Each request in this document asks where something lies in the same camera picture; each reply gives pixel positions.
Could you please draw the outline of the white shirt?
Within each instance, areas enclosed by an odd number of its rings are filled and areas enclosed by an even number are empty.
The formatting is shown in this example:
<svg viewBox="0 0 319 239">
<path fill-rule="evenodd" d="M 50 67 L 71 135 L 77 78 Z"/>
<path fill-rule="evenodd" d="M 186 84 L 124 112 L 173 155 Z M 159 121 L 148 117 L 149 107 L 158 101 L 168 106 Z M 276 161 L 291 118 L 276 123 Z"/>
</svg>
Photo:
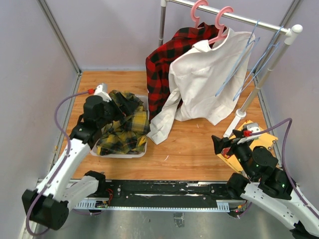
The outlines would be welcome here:
<svg viewBox="0 0 319 239">
<path fill-rule="evenodd" d="M 208 40 L 195 43 L 170 64 L 170 95 L 160 113 L 151 120 L 148 134 L 155 144 L 168 138 L 174 120 L 205 118 L 217 125 L 233 112 L 238 101 L 233 101 L 233 97 L 244 82 L 251 54 L 220 95 L 216 97 L 215 94 L 242 53 L 251 32 L 229 28 L 226 34 L 224 40 L 213 46 L 209 46 Z"/>
</svg>

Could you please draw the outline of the blue wire hanger of grey shirt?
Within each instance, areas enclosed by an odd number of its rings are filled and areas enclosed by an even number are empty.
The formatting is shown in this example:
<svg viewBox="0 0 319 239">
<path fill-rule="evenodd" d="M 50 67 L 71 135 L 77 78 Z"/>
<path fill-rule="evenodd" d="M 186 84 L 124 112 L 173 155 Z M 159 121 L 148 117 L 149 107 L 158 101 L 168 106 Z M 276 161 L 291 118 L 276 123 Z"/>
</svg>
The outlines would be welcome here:
<svg viewBox="0 0 319 239">
<path fill-rule="evenodd" d="M 236 94 L 233 97 L 233 101 L 239 98 L 241 93 L 248 87 L 248 84 L 250 84 L 261 72 L 261 70 L 266 66 L 266 64 L 270 61 L 274 53 L 277 51 L 277 49 L 280 46 L 279 43 L 275 43 L 275 37 L 279 36 L 280 30 L 282 30 L 284 26 L 280 26 L 279 30 L 275 33 L 274 37 L 270 41 L 267 49 L 263 53 L 263 55 L 259 58 L 259 60 L 256 62 L 248 76 L 245 77 L 244 82 L 242 83 L 241 87 L 237 90 Z"/>
</svg>

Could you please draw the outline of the blue wire hanger with plaid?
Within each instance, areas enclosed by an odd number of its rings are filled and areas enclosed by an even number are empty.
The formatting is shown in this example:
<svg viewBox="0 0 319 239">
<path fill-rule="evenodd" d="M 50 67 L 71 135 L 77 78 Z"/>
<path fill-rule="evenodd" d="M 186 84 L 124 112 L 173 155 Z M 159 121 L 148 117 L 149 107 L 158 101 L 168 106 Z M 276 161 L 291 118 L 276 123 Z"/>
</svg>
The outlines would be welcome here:
<svg viewBox="0 0 319 239">
<path fill-rule="evenodd" d="M 258 44 L 260 38 L 258 37 L 257 39 L 254 38 L 253 40 L 251 40 L 251 38 L 254 36 L 254 31 L 257 28 L 258 23 L 260 22 L 260 20 L 257 20 L 250 37 L 247 40 L 247 43 L 242 51 L 242 53 L 240 54 L 240 56 L 238 57 L 238 59 L 236 60 L 235 64 L 233 65 L 232 69 L 230 70 L 230 73 L 228 74 L 226 80 L 223 82 L 223 84 L 221 85 L 221 87 L 217 90 L 215 96 L 217 97 L 218 95 L 220 95 L 220 93 L 222 92 L 222 90 L 225 88 L 225 86 L 227 85 L 227 83 L 231 80 L 231 78 L 234 76 L 234 74 L 238 71 L 239 67 L 243 64 L 243 61 L 246 60 L 246 58 L 248 57 L 248 55 L 251 54 L 252 50 L 254 49 L 254 44 L 255 42 Z"/>
</svg>

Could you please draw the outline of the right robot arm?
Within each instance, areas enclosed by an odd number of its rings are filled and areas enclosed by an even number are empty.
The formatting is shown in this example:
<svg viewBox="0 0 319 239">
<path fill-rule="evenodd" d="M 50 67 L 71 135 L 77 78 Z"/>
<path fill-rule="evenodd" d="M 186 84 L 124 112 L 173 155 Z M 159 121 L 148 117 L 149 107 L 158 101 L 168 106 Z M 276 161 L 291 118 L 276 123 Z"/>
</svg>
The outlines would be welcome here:
<svg viewBox="0 0 319 239">
<path fill-rule="evenodd" d="M 297 186 L 289 180 L 287 172 L 277 167 L 278 160 L 264 146 L 250 148 L 261 134 L 257 126 L 233 131 L 235 137 L 212 136 L 215 154 L 228 148 L 244 174 L 233 173 L 226 183 L 226 194 L 239 197 L 260 207 L 286 226 L 296 239 L 317 239 L 319 220 L 310 204 L 301 200 Z"/>
</svg>

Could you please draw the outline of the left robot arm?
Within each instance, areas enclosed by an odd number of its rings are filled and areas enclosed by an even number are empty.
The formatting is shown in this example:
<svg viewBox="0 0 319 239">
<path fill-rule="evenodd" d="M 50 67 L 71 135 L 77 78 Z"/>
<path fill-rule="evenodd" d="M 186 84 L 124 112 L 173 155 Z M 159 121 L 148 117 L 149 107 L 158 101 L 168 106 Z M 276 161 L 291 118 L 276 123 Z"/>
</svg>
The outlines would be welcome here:
<svg viewBox="0 0 319 239">
<path fill-rule="evenodd" d="M 58 230 L 66 222 L 69 212 L 84 198 L 93 194 L 103 196 L 107 191 L 105 175 L 89 171 L 76 184 L 67 187 L 75 170 L 102 135 L 103 128 L 123 117 L 123 112 L 107 93 L 89 96 L 77 125 L 67 135 L 67 146 L 48 175 L 34 190 L 25 190 L 22 202 L 29 222 Z"/>
</svg>

